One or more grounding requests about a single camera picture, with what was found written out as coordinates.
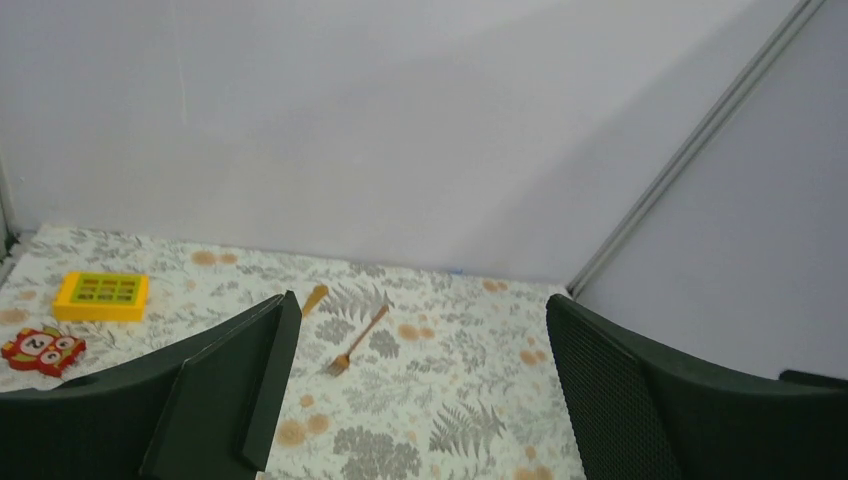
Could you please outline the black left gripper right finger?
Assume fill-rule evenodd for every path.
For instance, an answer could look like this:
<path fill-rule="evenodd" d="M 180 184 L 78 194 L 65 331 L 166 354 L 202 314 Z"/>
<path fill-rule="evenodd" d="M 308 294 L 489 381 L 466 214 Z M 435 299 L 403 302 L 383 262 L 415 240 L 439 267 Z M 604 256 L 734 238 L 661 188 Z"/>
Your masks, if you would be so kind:
<path fill-rule="evenodd" d="M 728 369 L 561 294 L 546 324 L 587 478 L 846 477 L 845 380 Z"/>

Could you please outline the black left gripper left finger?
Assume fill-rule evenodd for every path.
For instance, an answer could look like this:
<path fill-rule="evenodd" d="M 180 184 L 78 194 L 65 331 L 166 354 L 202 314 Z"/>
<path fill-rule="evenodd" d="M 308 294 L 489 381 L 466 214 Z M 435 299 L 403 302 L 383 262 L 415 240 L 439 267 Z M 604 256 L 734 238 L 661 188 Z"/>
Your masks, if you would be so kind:
<path fill-rule="evenodd" d="M 49 389 L 1 396 L 5 479 L 253 479 L 298 344 L 296 295 Z"/>

